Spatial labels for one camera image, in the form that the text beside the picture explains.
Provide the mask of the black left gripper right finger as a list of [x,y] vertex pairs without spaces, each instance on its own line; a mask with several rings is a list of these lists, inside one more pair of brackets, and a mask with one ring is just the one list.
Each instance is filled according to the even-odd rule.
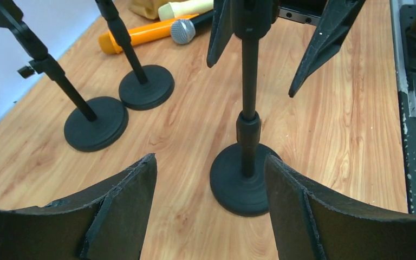
[[416,214],[347,197],[273,155],[264,176],[279,259],[416,259]]

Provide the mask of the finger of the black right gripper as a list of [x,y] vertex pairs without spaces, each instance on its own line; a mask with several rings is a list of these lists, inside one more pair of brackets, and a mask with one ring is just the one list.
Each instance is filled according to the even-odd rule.
[[220,59],[232,34],[231,1],[214,0],[211,35],[207,51],[206,63],[212,68]]
[[339,52],[365,0],[329,0],[289,89],[293,98],[305,80]]

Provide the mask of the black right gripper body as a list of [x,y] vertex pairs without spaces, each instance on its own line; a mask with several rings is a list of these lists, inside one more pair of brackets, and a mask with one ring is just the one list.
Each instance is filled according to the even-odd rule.
[[301,24],[317,26],[328,0],[282,0],[279,1],[280,18]]

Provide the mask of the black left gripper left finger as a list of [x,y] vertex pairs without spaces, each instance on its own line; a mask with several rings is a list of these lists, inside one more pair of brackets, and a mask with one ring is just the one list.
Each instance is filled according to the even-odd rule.
[[150,153],[44,207],[0,209],[0,259],[140,259],[156,182]]

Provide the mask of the black grey-headed microphone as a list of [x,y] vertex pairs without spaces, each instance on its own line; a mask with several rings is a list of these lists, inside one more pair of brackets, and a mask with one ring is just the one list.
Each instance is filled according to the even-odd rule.
[[195,36],[211,28],[214,10],[192,18],[177,19],[170,27],[171,39],[179,45],[189,44]]

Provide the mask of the cream microphone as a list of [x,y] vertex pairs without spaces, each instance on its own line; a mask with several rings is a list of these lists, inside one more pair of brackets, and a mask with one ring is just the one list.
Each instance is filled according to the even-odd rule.
[[158,8],[158,17],[165,21],[185,15],[204,14],[213,9],[213,3],[214,0],[168,2]]

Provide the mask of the black microphone stand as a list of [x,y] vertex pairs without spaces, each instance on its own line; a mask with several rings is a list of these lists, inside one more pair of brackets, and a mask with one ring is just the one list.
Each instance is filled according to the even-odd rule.
[[217,202],[245,217],[266,214],[264,181],[267,156],[278,156],[260,143],[262,123],[256,111],[259,41],[278,16],[279,1],[231,1],[233,34],[242,42],[242,111],[236,120],[236,140],[214,159],[210,187]]
[[131,37],[112,1],[95,1],[116,43],[123,49],[132,71],[119,84],[119,97],[124,105],[136,111],[158,107],[173,93],[175,80],[165,67],[142,66],[131,44]]
[[64,124],[64,137],[72,148],[95,152],[113,144],[128,125],[128,111],[121,101],[110,96],[85,100],[66,77],[60,64],[49,54],[46,45],[27,26],[22,10],[14,1],[0,1],[0,28],[7,28],[32,58],[18,73],[28,78],[46,74],[74,103],[76,109]]

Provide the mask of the orange microphone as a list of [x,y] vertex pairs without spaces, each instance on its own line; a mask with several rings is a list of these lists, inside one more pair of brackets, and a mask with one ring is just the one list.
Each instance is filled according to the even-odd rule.
[[[178,19],[190,19],[199,16],[199,14],[184,15],[181,17],[168,19],[165,21],[155,22],[141,27],[128,29],[127,32],[131,39],[131,45],[137,46],[143,43],[152,42],[161,38],[170,36],[170,28]],[[102,34],[97,39],[100,49],[105,54],[119,54],[123,51],[122,47],[114,38],[112,31]]]

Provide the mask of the brown paper bag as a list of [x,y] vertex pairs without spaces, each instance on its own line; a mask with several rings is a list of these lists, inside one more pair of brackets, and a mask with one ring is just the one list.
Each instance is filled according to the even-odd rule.
[[130,0],[128,1],[129,11],[147,18],[149,20],[156,20],[159,18],[158,9],[169,3],[177,2],[174,0]]

